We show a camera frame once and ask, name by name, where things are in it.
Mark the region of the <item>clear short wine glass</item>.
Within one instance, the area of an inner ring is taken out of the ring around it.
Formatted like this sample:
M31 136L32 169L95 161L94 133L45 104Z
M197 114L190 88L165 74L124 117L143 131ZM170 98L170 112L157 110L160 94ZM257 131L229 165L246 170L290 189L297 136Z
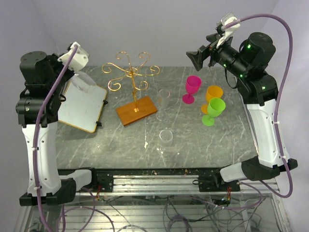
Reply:
M168 129L164 129L159 133L159 144L161 146L171 146L173 142L173 133Z

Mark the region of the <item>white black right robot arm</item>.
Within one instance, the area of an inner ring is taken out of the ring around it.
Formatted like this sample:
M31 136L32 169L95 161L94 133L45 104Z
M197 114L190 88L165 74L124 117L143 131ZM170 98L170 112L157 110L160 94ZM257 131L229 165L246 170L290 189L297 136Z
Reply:
M257 156L223 167L220 175L213 179L213 187L224 191L231 181L269 180L295 169L297 160L280 151L283 143L275 132L275 106L279 101L279 90L274 77L265 70L276 51L272 39L262 32L253 32L242 42L239 50L231 46L231 38L219 45L218 33L208 35L206 39L210 42L208 46L201 46L195 52L187 51L186 55L197 71L209 58L209 67L218 63L225 72L236 77L235 89L248 110L258 149Z

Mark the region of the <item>clear tall wine glass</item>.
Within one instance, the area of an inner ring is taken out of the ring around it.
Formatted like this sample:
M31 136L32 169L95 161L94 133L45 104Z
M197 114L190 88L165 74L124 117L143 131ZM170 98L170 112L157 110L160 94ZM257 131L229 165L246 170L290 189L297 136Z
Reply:
M168 114L165 112L165 109L167 108L169 104L169 98L170 98L170 91L167 89L162 89L158 93L158 103L159 108L156 113L156 118L159 121L164 121L167 119Z

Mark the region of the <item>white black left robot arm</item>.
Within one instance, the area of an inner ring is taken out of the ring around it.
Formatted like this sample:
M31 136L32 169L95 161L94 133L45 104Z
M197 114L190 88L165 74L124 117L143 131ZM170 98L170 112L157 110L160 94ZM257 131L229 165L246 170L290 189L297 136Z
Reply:
M75 71L56 54L43 51L24 54L19 67L25 89L15 110L26 140L29 169L28 189L20 197L20 205L61 205L72 202L78 188L95 191L98 179L91 169L60 176L56 163L58 111L65 100L61 92Z

